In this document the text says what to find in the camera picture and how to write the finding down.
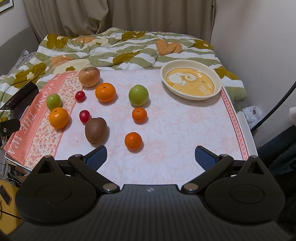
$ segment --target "small orange tangerine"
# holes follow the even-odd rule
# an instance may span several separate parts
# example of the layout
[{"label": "small orange tangerine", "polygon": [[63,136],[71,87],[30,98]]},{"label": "small orange tangerine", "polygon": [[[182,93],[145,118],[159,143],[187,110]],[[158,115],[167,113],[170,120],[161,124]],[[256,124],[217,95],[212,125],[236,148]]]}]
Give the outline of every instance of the small orange tangerine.
[{"label": "small orange tangerine", "polygon": [[96,98],[100,102],[110,102],[116,96],[116,89],[110,83],[102,83],[95,90]]},{"label": "small orange tangerine", "polygon": [[64,128],[69,122],[70,116],[62,107],[53,109],[49,114],[49,123],[56,129]]},{"label": "small orange tangerine", "polygon": [[142,145],[142,137],[136,132],[131,132],[124,138],[124,144],[129,150],[138,150]]},{"label": "small orange tangerine", "polygon": [[147,119],[147,111],[144,108],[135,108],[131,113],[133,120],[137,123],[142,123]]}]

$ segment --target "wall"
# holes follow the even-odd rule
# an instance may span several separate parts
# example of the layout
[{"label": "wall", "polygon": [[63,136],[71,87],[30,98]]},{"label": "wall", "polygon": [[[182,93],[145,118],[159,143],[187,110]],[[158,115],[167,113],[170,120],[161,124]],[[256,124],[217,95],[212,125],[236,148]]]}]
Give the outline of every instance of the wall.
[{"label": "wall", "polygon": [[0,46],[11,37],[29,27],[22,0],[14,0],[14,6],[0,13]]},{"label": "wall", "polygon": [[[296,1],[216,0],[211,44],[225,67],[243,82],[263,116],[296,81]],[[254,134],[259,147],[292,125],[296,90]]]}]

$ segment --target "gray headboard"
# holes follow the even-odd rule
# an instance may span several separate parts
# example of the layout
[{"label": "gray headboard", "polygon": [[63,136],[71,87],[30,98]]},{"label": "gray headboard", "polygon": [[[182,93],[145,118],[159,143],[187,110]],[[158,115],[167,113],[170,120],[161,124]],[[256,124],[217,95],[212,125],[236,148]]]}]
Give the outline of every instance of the gray headboard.
[{"label": "gray headboard", "polygon": [[24,49],[30,53],[37,51],[38,40],[31,27],[28,27],[0,46],[0,76],[8,74]]}]

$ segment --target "green apple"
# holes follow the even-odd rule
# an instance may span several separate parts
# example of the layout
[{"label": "green apple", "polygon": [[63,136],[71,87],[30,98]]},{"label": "green apple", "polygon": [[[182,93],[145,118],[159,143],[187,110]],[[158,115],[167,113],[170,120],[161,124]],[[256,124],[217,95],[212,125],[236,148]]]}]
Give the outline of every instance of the green apple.
[{"label": "green apple", "polygon": [[51,94],[46,98],[46,105],[50,111],[55,108],[61,107],[62,101],[58,94]]},{"label": "green apple", "polygon": [[130,89],[128,93],[128,98],[132,105],[142,106],[149,99],[148,90],[142,85],[135,85]]}]

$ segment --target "blue gripper pad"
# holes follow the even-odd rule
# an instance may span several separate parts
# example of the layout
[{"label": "blue gripper pad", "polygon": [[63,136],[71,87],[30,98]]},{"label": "blue gripper pad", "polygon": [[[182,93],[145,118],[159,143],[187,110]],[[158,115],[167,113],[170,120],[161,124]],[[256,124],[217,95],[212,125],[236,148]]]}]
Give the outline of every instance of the blue gripper pad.
[{"label": "blue gripper pad", "polygon": [[85,163],[90,166],[92,169],[97,171],[107,160],[107,148],[103,148],[96,151],[91,156],[88,156],[85,160]]},{"label": "blue gripper pad", "polygon": [[211,153],[209,150],[205,150],[200,147],[196,147],[195,160],[205,171],[207,171],[217,163],[218,156]]}]

